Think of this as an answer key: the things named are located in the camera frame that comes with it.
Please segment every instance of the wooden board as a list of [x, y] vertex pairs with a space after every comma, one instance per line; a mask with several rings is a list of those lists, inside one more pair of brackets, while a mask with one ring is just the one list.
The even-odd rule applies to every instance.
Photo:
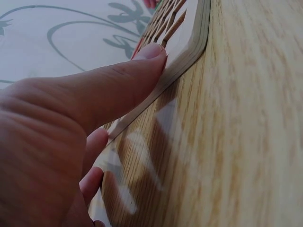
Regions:
[[161, 44], [168, 58], [155, 90], [135, 109], [104, 126], [110, 143], [203, 53], [209, 28], [210, 0], [163, 0], [133, 57], [147, 44]]
[[96, 161], [94, 219], [105, 207], [112, 227], [303, 226], [303, 3], [211, 9], [203, 57]]

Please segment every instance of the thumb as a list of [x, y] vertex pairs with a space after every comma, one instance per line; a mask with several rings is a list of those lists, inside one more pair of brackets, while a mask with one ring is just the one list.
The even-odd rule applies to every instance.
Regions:
[[165, 61], [165, 49], [151, 43], [131, 61], [70, 76], [27, 79], [10, 90], [19, 96], [26, 90], [23, 100], [70, 117], [89, 135], [140, 104], [156, 86]]

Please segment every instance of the hand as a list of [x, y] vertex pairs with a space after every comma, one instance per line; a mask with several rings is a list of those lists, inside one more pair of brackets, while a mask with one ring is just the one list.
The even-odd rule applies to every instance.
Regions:
[[160, 0], [143, 0], [145, 6], [147, 8], [156, 8], [157, 2], [159, 2]]
[[98, 128], [149, 95], [165, 60], [150, 44], [126, 63], [0, 91], [1, 226], [103, 226], [87, 209], [103, 175], [91, 168], [107, 143]]

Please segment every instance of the gray leaf pattern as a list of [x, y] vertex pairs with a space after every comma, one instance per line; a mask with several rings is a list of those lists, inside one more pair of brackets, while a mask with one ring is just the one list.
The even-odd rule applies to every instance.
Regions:
[[[78, 11], [75, 9], [70, 9], [70, 8], [65, 8], [65, 7], [58, 7], [58, 6], [48, 6], [48, 5], [27, 5], [27, 6], [21, 6], [15, 9], [12, 9], [8, 12], [6, 12], [3, 15], [0, 15], [0, 36], [4, 36], [5, 35], [5, 27], [11, 25], [8, 22], [12, 21], [11, 20], [2, 20], [4, 17], [6, 17], [7, 15], [19, 11], [19, 10], [24, 10], [24, 9], [33, 9], [33, 8], [47, 8], [47, 9], [55, 9], [55, 10], [66, 10], [69, 12], [73, 12], [73, 13], [77, 13], [77, 14], [81, 14], [81, 15], [86, 15], [90, 18], [94, 18], [95, 20], [98, 21], [71, 21], [71, 22], [66, 22], [66, 23], [62, 23], [60, 25], [54, 26], [52, 28], [49, 29], [48, 33], [47, 33], [47, 39], [49, 44], [51, 45], [51, 47], [54, 49], [55, 52], [57, 52], [61, 57], [63, 57], [65, 60], [67, 60], [69, 63], [71, 63], [72, 65], [74, 65], [75, 67], [77, 67], [79, 70], [81, 71], [85, 71], [85, 69], [83, 69], [81, 66], [77, 65], [76, 63], [72, 62], [71, 60], [69, 60], [66, 56], [64, 56], [64, 54], [55, 46], [55, 44], [52, 41], [52, 35], [61, 27], [67, 26], [67, 25], [72, 25], [72, 24], [77, 24], [77, 23], [87, 23], [87, 24], [99, 24], [102, 26], [107, 26], [107, 27], [111, 27], [114, 28], [118, 31], [122, 31], [124, 32], [126, 35], [132, 35], [136, 38], [140, 37], [140, 35], [144, 32], [146, 25], [149, 23], [151, 17], [148, 16], [144, 16], [144, 10], [141, 7], [141, 5], [139, 4], [139, 2], [137, 0], [131, 0], [134, 9], [131, 9], [130, 7], [121, 4], [121, 3], [115, 3], [115, 2], [111, 2], [108, 5], [112, 8], [118, 9], [121, 12], [118, 15], [109, 15], [107, 18], [109, 20], [106, 20], [104, 18], [89, 14], [87, 12], [82, 12], [82, 11]], [[154, 10], [153, 9], [147, 9], [148, 12], [153, 15]], [[136, 30], [138, 33], [131, 31], [129, 29], [127, 29], [126, 27], [123, 27], [121, 25], [119, 25], [118, 23], [133, 23], [135, 24]], [[134, 51], [134, 47], [135, 44], [137, 43], [136, 41], [124, 37], [124, 36], [119, 36], [119, 35], [113, 35], [112, 36], [113, 39], [109, 40], [109, 39], [103, 39], [103, 41], [110, 45], [113, 46], [115, 48], [120, 48], [120, 49], [124, 49], [125, 55], [127, 58], [131, 58], [133, 51]], [[13, 83], [13, 81], [6, 81], [6, 80], [1, 80], [1, 83]]]
[[0, 21], [0, 35], [4, 35], [4, 27], [9, 26], [8, 22], [11, 20]]

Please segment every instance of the wood grain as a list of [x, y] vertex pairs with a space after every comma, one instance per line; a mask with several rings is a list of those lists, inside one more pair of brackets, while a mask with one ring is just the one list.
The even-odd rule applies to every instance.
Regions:
[[212, 0], [202, 58], [109, 149], [113, 227], [303, 226], [303, 1]]

